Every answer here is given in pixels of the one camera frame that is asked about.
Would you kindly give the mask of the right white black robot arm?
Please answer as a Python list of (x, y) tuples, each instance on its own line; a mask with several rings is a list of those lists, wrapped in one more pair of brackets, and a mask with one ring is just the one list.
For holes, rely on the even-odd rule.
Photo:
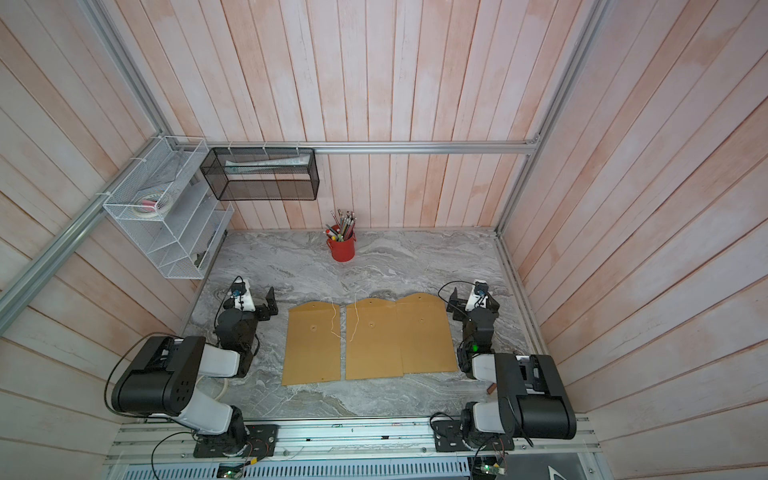
[(455, 422), (461, 440), (472, 449), (482, 449), (512, 438), (528, 444), (535, 439), (574, 439), (576, 414), (552, 357), (494, 351), (500, 304), (488, 284), (474, 282), (466, 299), (454, 290), (445, 303), (446, 312), (462, 324), (462, 341), (456, 349), (459, 369), (494, 388), (494, 400), (465, 405)]

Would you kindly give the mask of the brown kraft file bag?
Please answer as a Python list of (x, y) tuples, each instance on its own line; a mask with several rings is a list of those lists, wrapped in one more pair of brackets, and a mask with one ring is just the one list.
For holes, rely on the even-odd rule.
[(404, 374), (456, 372), (456, 355), (444, 303), (416, 293), (396, 302)]
[(401, 377), (396, 304), (367, 298), (346, 307), (347, 380)]
[(341, 379), (340, 307), (308, 302), (289, 310), (282, 384)]

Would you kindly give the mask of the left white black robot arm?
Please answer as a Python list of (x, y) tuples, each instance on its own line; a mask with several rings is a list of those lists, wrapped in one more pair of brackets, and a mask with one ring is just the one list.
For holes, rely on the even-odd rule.
[(131, 417), (164, 417), (201, 436), (240, 435), (242, 413), (196, 387), (200, 377), (243, 378), (260, 349), (257, 327), (279, 313), (275, 291), (255, 304), (241, 277), (230, 287), (214, 322), (217, 343), (204, 336), (153, 334), (105, 399), (108, 408)]

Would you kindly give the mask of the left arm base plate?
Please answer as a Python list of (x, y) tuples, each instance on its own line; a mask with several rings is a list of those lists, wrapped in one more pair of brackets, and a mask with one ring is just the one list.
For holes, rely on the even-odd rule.
[(271, 457), (274, 455), (278, 429), (276, 424), (244, 424), (242, 427), (231, 427), (220, 435), (199, 434), (193, 457)]

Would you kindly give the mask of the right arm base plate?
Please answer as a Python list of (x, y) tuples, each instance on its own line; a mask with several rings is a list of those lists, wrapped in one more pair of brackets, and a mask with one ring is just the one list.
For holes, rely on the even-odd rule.
[(506, 453), (515, 448), (514, 440), (500, 433), (486, 433), (474, 430), (469, 421), (455, 420), (438, 413), (428, 420), (437, 452), (482, 452)]

